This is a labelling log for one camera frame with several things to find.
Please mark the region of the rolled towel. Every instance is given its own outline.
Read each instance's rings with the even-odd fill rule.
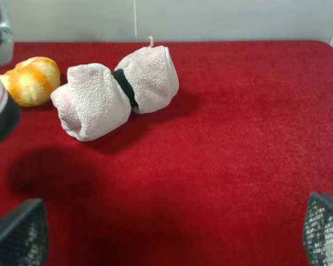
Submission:
[[[67,83],[51,93],[62,128],[79,141],[95,140],[124,124],[131,113],[166,107],[179,89],[169,49],[141,48],[111,71],[99,63],[68,68]]]

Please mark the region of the white towel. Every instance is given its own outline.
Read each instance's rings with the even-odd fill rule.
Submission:
[[[169,49],[152,45],[153,39],[127,55],[114,73],[98,63],[68,68],[67,83],[51,94],[68,135],[92,141],[124,124],[131,110],[144,114],[169,105],[178,76]]]

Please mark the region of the mesh gripper pad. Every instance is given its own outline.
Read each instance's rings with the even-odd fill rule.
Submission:
[[[333,197],[330,195],[311,194],[303,244],[312,266],[333,266]]]
[[[0,219],[0,266],[43,266],[49,249],[47,213],[29,199]]]

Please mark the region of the black band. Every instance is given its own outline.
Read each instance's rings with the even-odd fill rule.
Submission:
[[[115,80],[118,82],[118,84],[121,86],[121,89],[123,90],[125,95],[127,95],[128,99],[129,99],[129,103],[131,104],[131,107],[132,108],[138,107],[138,104],[134,98],[133,88],[132,88],[131,84],[129,84],[129,82],[127,81],[127,79],[123,73],[123,69],[117,69],[115,72],[112,72],[111,74],[115,78]]]

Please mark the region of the red carpet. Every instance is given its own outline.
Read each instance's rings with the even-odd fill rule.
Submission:
[[[38,55],[63,74],[114,68],[148,45],[21,43],[0,74]],[[171,104],[96,141],[69,137],[51,104],[23,110],[0,144],[0,217],[44,199],[53,266],[308,265],[307,200],[333,196],[333,49],[168,46],[180,80]]]

